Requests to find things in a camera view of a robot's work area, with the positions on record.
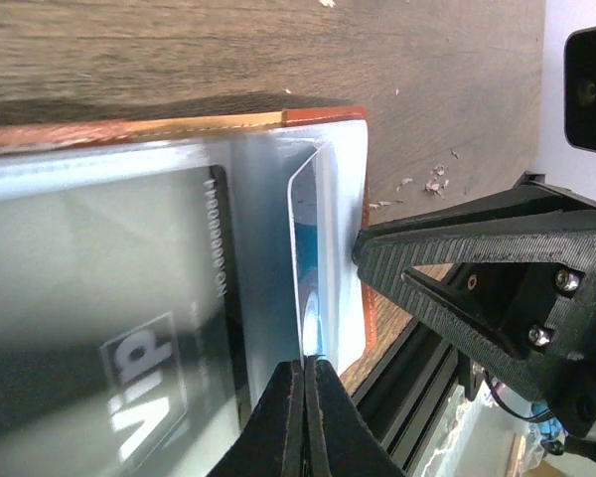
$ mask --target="wallet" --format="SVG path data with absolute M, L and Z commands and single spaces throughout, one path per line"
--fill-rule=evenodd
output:
M 0 475 L 205 475 L 278 362 L 370 349 L 367 136 L 360 107 L 0 127 Z

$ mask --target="logo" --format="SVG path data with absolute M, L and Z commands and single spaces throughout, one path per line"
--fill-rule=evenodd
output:
M 174 316 L 166 313 L 106 343 L 99 352 L 112 397 L 110 426 L 117 456 L 135 468 L 187 412 Z

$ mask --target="black cable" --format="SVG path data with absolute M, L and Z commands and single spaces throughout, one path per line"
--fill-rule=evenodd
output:
M 526 417 L 524 415 L 520 415 L 517 412 L 514 412 L 512 409 L 510 409 L 508 407 L 508 405 L 501 399 L 501 397 L 499 396 L 499 394 L 497 393 L 497 390 L 495 389 L 495 387 L 493 386 L 492 383 L 492 379 L 490 378 L 490 374 L 487 371 L 484 371 L 484 380 L 486 381 L 486 384 L 488 385 L 488 388 L 490 388 L 490 394 L 492 395 L 493 399 L 495 400 L 495 402 L 499 405 L 499 407 L 501 409 L 503 409 L 505 412 L 507 412 L 508 414 L 524 420 L 525 422 L 530 422 L 533 424 L 539 424 L 542 422 L 546 422 L 550 419 L 552 419 L 554 417 L 554 414 L 551 410 L 544 410 L 543 412 L 541 412 L 540 414 L 537 415 L 533 415 L 530 417 Z

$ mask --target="floor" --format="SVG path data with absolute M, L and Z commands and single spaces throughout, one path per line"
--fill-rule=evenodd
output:
M 527 167 L 543 17 L 543 0 L 3 0 L 0 125 L 362 104 L 383 222 L 501 191 Z M 443 199 L 423 191 L 438 164 Z M 385 300 L 378 316 L 350 392 L 410 318 Z

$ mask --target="wooden surface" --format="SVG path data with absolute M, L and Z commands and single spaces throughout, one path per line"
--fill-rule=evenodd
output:
M 373 211 L 382 222 L 523 172 L 542 24 L 543 0 L 1 0 L 0 124 L 362 104 L 372 201 L 404 202 Z M 438 163 L 445 200 L 422 192 Z M 350 391 L 409 319 L 377 309 L 380 345 L 345 373 Z

